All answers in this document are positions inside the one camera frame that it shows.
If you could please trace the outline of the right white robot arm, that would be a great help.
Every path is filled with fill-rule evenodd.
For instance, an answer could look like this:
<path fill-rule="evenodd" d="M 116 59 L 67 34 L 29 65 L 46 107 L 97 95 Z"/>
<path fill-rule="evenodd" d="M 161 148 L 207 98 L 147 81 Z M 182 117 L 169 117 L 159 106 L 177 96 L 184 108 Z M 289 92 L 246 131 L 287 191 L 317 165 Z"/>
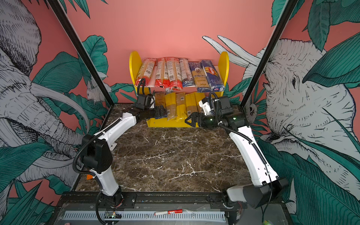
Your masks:
<path fill-rule="evenodd" d="M 226 190 L 229 202 L 244 202 L 253 208 L 269 204 L 289 185 L 278 176 L 261 151 L 246 115 L 235 112 L 228 97 L 205 97 L 199 101 L 202 112 L 193 112 L 185 123 L 195 127 L 224 129 L 238 148 L 250 173 L 252 183 Z"/>

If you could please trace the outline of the clear blue-end spaghetti pack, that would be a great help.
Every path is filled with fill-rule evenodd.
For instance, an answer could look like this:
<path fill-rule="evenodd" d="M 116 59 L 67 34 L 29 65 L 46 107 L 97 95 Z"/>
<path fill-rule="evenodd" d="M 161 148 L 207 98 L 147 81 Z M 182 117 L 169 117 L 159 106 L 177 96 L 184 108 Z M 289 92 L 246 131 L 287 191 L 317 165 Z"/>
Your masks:
<path fill-rule="evenodd" d="M 181 68 L 181 80 L 183 87 L 194 86 L 195 83 L 192 77 L 189 61 L 186 58 L 180 58 L 179 62 Z"/>

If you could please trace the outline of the brown blue-end spaghetti pack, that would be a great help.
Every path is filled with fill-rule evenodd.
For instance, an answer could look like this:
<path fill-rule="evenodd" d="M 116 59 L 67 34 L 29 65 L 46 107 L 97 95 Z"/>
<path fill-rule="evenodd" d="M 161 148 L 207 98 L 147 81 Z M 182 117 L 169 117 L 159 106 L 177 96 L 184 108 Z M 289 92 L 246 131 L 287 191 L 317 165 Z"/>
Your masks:
<path fill-rule="evenodd" d="M 165 102 L 165 93 L 156 92 L 154 93 L 155 97 L 155 119 L 163 119 L 167 117 L 166 102 Z"/>

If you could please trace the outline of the dark-blue-top Arbella spaghetti pack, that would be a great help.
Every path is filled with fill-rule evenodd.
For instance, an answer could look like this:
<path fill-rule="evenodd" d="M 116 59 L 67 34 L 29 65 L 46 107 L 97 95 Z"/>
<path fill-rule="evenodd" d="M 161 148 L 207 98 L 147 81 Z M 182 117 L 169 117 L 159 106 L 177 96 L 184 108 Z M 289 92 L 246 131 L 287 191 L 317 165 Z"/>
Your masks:
<path fill-rule="evenodd" d="M 190 62 L 189 67 L 192 73 L 197 92 L 211 92 L 206 74 L 200 62 Z"/>

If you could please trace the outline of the red white marker pen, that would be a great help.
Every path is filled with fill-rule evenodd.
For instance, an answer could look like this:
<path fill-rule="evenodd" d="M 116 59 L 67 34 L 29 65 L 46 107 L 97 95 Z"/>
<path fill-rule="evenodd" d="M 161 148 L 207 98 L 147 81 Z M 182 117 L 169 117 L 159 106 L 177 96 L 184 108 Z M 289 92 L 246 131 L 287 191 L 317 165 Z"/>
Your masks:
<path fill-rule="evenodd" d="M 155 212 L 154 215 L 161 216 L 161 215 L 171 215 L 171 214 L 180 214 L 180 213 L 183 213 L 183 209 L 170 210 L 170 211 L 158 211 L 158 212 Z"/>

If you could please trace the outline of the yellow pasta pack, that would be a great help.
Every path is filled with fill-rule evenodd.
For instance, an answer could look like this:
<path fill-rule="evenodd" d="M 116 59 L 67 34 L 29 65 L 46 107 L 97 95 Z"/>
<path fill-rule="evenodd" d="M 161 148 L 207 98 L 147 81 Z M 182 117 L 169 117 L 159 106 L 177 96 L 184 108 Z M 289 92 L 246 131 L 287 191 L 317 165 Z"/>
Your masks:
<path fill-rule="evenodd" d="M 198 112 L 195 93 L 186 94 L 185 100 L 186 100 L 186 111 L 188 116 L 190 116 L 194 112 Z"/>
<path fill-rule="evenodd" d="M 176 112 L 176 93 L 169 93 L 165 95 L 167 120 L 171 121 L 177 117 Z"/>
<path fill-rule="evenodd" d="M 205 93 L 195 92 L 194 94 L 195 94 L 195 98 L 196 98 L 197 110 L 199 113 L 203 113 L 203 109 L 201 108 L 199 103 L 206 97 Z"/>
<path fill-rule="evenodd" d="M 188 117 L 186 109 L 186 94 L 178 93 L 176 94 L 176 113 L 177 113 L 177 122 L 185 121 Z"/>

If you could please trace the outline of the small green circuit board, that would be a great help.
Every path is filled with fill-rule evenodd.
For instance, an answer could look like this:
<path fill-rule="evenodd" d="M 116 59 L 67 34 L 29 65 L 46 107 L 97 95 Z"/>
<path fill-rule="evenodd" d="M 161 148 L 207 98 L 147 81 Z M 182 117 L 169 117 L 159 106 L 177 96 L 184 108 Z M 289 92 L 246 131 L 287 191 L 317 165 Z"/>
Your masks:
<path fill-rule="evenodd" d="M 105 219 L 121 219 L 122 213 L 119 211 L 107 211 L 105 213 Z"/>

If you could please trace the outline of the red spaghetti pack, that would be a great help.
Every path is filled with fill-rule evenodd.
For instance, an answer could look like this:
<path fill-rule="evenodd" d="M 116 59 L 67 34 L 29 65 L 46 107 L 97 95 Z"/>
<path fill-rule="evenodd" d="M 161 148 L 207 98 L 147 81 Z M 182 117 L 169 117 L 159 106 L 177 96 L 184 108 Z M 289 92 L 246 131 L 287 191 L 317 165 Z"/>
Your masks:
<path fill-rule="evenodd" d="M 136 86 L 138 86 L 143 78 L 145 79 L 145 85 L 147 86 L 149 84 L 156 62 L 157 59 L 155 58 L 145 58 L 142 61 L 142 65 L 136 77 Z"/>
<path fill-rule="evenodd" d="M 158 58 L 155 74 L 155 87 L 169 88 L 170 81 L 168 77 L 167 62 L 165 58 Z"/>
<path fill-rule="evenodd" d="M 165 60 L 167 65 L 170 88 L 172 90 L 182 90 L 182 75 L 179 59 L 174 57 L 166 57 Z"/>

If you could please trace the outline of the black corner post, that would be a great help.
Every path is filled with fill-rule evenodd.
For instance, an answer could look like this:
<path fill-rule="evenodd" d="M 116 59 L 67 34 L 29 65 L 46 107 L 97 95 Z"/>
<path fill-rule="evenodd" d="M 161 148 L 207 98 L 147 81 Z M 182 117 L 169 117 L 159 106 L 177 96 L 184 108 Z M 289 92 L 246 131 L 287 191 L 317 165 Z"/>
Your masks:
<path fill-rule="evenodd" d="M 113 107 L 115 103 L 113 102 L 110 94 L 108 93 L 107 89 L 104 86 L 103 81 L 100 79 L 100 76 L 98 74 L 98 71 L 96 70 L 96 67 L 94 66 L 89 54 L 85 50 L 85 47 L 80 40 L 78 34 L 76 33 L 73 25 L 68 19 L 68 16 L 66 15 L 62 5 L 59 1 L 53 1 L 49 0 L 47 1 L 50 8 L 56 15 L 57 19 L 61 23 L 64 31 L 66 32 L 67 36 L 71 40 L 73 46 L 75 47 L 77 53 L 79 54 L 80 58 L 85 64 L 85 67 L 89 70 L 90 74 L 94 78 L 95 82 L 97 83 L 99 89 L 101 90 L 102 94 L 104 95 L 106 101 L 109 103 L 110 107 Z"/>
<path fill-rule="evenodd" d="M 264 70 L 267 62 L 269 61 L 269 58 L 271 57 L 271 55 L 276 47 L 276 44 L 277 44 L 278 40 L 280 39 L 280 37 L 283 33 L 283 30 L 285 29 L 287 22 L 291 16 L 295 6 L 297 5 L 297 2 L 298 1 L 295 1 L 295 0 L 290 0 L 290 1 L 286 2 L 285 7 L 281 13 L 279 20 L 278 20 L 278 23 L 275 27 L 275 30 L 274 30 L 274 32 L 269 40 L 269 43 L 263 53 L 263 56 L 259 62 L 259 65 L 257 66 L 256 71 L 251 79 L 251 82 L 245 93 L 245 96 L 243 97 L 243 100 L 241 101 L 241 104 L 240 104 L 241 110 L 245 108 L 245 105 L 246 105 L 248 99 L 250 98 L 250 95 L 253 92 L 261 74 L 263 73 L 263 70 Z"/>

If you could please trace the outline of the perforated metal rail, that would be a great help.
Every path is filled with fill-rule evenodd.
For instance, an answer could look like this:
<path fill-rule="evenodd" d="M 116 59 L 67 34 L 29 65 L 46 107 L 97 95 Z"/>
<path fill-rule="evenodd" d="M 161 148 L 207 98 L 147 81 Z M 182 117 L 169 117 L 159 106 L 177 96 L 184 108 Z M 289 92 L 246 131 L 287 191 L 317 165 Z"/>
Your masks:
<path fill-rule="evenodd" d="M 122 213 L 121 219 L 105 219 L 104 211 L 99 213 L 102 220 L 105 221 L 135 221 L 135 220 L 183 220 L 183 221 L 211 221 L 225 223 L 227 221 L 223 211 L 195 211 L 183 212 L 180 214 L 155 216 L 153 211 L 117 211 Z M 95 220 L 97 216 L 94 211 L 65 211 L 61 217 L 63 220 Z"/>

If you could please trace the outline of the yellow shelf unit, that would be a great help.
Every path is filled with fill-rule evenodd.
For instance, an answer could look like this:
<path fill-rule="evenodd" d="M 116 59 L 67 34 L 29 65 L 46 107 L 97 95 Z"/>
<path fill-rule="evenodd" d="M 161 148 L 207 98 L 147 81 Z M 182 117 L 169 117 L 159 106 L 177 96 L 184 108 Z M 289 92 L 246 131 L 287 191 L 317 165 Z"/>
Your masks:
<path fill-rule="evenodd" d="M 137 74 L 142 65 L 142 59 L 137 51 L 132 51 L 129 58 L 129 71 L 130 77 L 133 82 L 133 86 L 135 88 L 135 93 L 137 94 Z M 223 84 L 226 85 L 229 75 L 229 54 L 227 52 L 222 52 L 220 54 L 220 58 L 217 66 L 215 66 L 218 74 L 220 75 Z M 166 118 L 163 119 L 154 119 L 151 118 L 147 120 L 147 125 L 150 128 L 189 128 L 190 126 L 183 121 L 176 121 L 176 119 L 167 121 Z"/>

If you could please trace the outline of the left black corner post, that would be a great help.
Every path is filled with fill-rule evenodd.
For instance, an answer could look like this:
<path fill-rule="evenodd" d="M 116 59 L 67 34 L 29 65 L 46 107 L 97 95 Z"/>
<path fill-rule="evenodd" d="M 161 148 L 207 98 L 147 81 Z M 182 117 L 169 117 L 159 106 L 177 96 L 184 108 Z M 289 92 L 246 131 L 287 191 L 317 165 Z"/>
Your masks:
<path fill-rule="evenodd" d="M 98 74 L 98 71 L 96 70 L 96 67 L 94 66 L 89 54 L 85 50 L 85 47 L 80 40 L 78 34 L 76 33 L 73 25 L 68 19 L 68 16 L 66 15 L 62 5 L 59 1 L 53 1 L 49 0 L 47 1 L 50 8 L 56 15 L 57 19 L 61 23 L 64 31 L 66 32 L 67 36 L 71 40 L 73 46 L 75 47 L 77 53 L 79 54 L 80 58 L 85 64 L 85 67 L 89 70 L 90 74 L 94 78 L 95 82 L 97 83 L 99 89 L 101 90 L 102 94 L 104 95 L 106 101 L 109 103 L 110 107 L 113 107 L 115 103 L 113 102 L 110 94 L 108 93 L 107 89 L 104 86 L 103 81 L 100 79 L 100 76 Z"/>

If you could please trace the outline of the blue Barilla spaghetti pack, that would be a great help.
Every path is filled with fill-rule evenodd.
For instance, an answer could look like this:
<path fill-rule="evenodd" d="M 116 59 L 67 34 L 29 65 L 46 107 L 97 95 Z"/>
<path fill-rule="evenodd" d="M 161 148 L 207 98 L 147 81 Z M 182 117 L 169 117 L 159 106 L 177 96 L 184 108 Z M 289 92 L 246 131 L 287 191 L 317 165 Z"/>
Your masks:
<path fill-rule="evenodd" d="M 222 92 L 224 91 L 225 87 L 221 80 L 221 77 L 217 70 L 215 69 L 212 61 L 210 60 L 201 60 L 201 65 L 204 69 L 206 78 L 208 80 L 210 89 L 213 92 Z"/>

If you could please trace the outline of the right black corner post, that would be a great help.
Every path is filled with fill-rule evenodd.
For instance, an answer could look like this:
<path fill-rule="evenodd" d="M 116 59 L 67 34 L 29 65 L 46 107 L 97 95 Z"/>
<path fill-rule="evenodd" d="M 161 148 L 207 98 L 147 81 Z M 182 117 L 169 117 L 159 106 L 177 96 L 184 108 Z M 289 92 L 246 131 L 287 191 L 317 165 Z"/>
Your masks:
<path fill-rule="evenodd" d="M 269 43 L 263 53 L 263 56 L 259 62 L 259 65 L 257 66 L 256 71 L 251 79 L 251 82 L 245 93 L 245 96 L 243 97 L 243 100 L 241 101 L 241 104 L 240 104 L 241 110 L 245 108 L 245 105 L 246 105 L 248 99 L 250 98 L 250 95 L 253 92 L 261 74 L 263 73 L 263 70 L 264 70 L 267 62 L 269 61 L 269 58 L 271 57 L 271 55 L 276 47 L 276 44 L 277 44 L 278 40 L 280 39 L 280 37 L 283 33 L 283 30 L 285 29 L 287 22 L 291 16 L 295 6 L 297 5 L 297 2 L 298 1 L 295 1 L 295 0 L 290 0 L 290 1 L 286 2 L 285 7 L 281 13 L 279 20 L 278 20 L 278 23 L 275 27 L 275 30 L 274 30 L 274 32 L 269 40 Z"/>

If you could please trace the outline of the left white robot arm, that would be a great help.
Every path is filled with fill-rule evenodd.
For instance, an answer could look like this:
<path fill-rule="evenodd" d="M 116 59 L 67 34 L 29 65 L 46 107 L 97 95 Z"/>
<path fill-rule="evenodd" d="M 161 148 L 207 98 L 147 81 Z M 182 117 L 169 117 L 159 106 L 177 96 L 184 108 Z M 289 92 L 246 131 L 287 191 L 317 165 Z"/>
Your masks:
<path fill-rule="evenodd" d="M 154 118 L 155 114 L 155 97 L 152 94 L 139 94 L 132 107 L 117 120 L 82 139 L 82 146 L 72 164 L 73 170 L 92 176 L 99 185 L 100 197 L 112 208 L 122 205 L 123 196 L 111 169 L 113 155 L 110 147 L 128 129 L 142 120 Z"/>

